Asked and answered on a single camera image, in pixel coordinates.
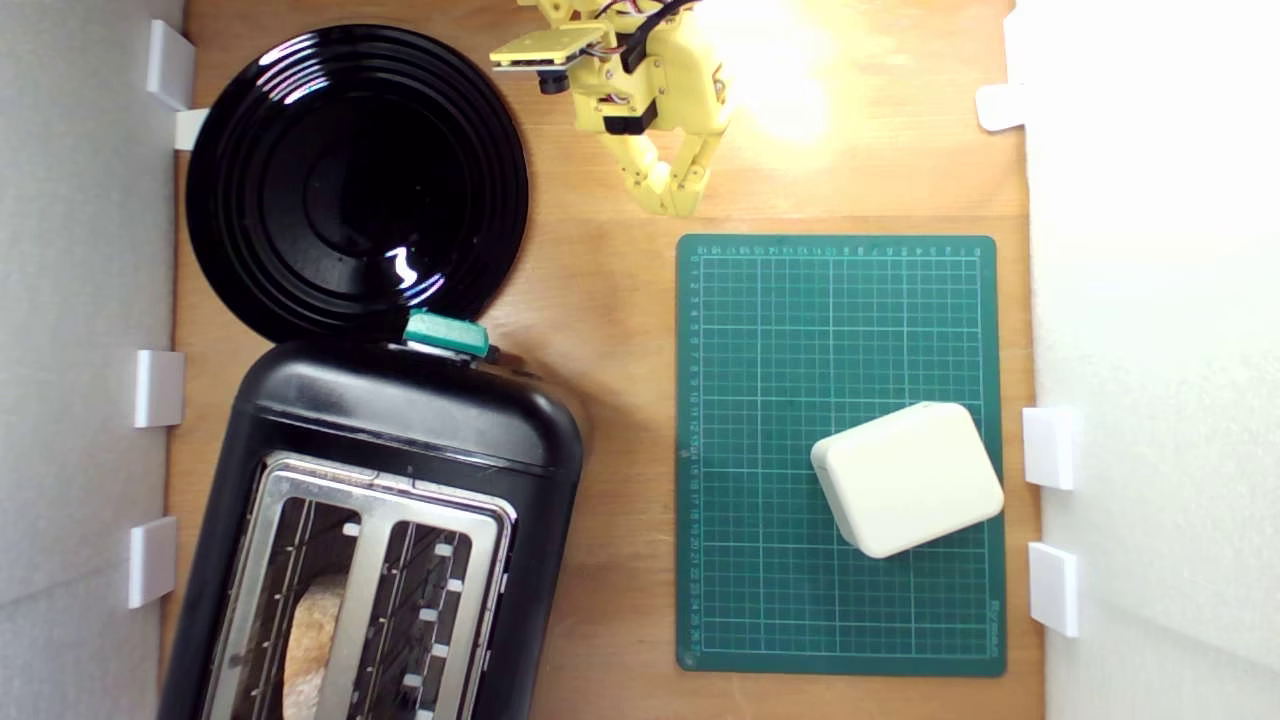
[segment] black plastic housing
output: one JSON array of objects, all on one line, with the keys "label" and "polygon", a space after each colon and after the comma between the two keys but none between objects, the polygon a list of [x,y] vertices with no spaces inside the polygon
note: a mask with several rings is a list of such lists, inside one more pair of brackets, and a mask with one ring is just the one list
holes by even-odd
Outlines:
[{"label": "black plastic housing", "polygon": [[232,409],[160,701],[197,719],[264,459],[288,451],[504,498],[509,578],[471,717],[529,712],[582,469],[579,424],[535,379],[392,345],[276,346]]}]

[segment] wire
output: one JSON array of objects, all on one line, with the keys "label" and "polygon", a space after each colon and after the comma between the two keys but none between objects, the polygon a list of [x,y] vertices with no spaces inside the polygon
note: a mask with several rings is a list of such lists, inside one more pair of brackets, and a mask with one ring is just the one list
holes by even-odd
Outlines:
[{"label": "wire", "polygon": [[596,42],[595,45],[589,45],[584,50],[588,55],[593,55],[595,58],[612,58],[622,53],[623,46],[618,45],[617,47],[600,47],[600,44]]},{"label": "wire", "polygon": [[[609,0],[611,4],[620,1],[622,0]],[[631,35],[631,37],[627,37],[626,44],[623,44],[622,46],[623,69],[630,73],[635,69],[635,65],[640,63],[640,59],[644,56],[645,44],[649,42],[649,33],[653,32],[654,28],[657,28],[659,24],[662,24],[662,20],[669,18],[671,15],[675,15],[685,5],[690,5],[698,1],[699,0],[669,0],[668,3],[664,3],[662,8],[658,8],[658,10],[655,10],[654,14],[645,18],[645,20],[640,23],[640,27],[636,28],[635,33]]]},{"label": "wire", "polygon": [[609,0],[608,3],[605,3],[605,4],[604,4],[604,5],[602,6],[602,8],[600,8],[600,12],[599,12],[599,13],[596,13],[596,14],[595,14],[595,17],[596,17],[596,18],[603,18],[603,17],[604,17],[604,13],[608,13],[608,12],[609,12],[609,8],[612,8],[612,6],[614,6],[614,5],[620,4],[620,3],[626,3],[626,1],[627,1],[627,0]]},{"label": "wire", "polygon": [[595,13],[594,19],[603,18],[604,13],[608,13],[609,9],[613,8],[614,5],[627,5],[627,10],[623,14],[648,18],[655,13],[662,12],[662,6],[666,5],[668,0],[649,0],[649,1],[657,3],[658,6],[654,8],[653,10],[641,10],[640,0],[609,0]]}]

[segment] bread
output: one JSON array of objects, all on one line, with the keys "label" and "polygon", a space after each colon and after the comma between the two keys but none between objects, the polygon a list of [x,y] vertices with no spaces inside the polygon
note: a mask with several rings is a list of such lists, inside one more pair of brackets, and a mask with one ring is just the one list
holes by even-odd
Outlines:
[{"label": "bread", "polygon": [[284,651],[284,720],[314,720],[347,575],[316,578],[293,610]]}]

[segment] teal clip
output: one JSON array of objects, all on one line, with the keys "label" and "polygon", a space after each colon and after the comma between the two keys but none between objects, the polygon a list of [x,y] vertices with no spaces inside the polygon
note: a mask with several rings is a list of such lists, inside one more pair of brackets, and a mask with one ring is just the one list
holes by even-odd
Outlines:
[{"label": "teal clip", "polygon": [[404,342],[419,342],[476,357],[489,355],[489,331],[484,325],[454,320],[426,310],[411,310],[404,325]]}]

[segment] metal toaster grill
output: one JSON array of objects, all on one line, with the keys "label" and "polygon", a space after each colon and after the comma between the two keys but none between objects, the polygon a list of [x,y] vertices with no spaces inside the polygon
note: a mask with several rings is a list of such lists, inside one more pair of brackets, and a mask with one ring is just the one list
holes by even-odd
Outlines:
[{"label": "metal toaster grill", "polygon": [[344,591],[311,716],[468,717],[515,523],[497,497],[273,455],[246,520],[204,717],[282,717],[294,610],[312,583],[334,578]]}]

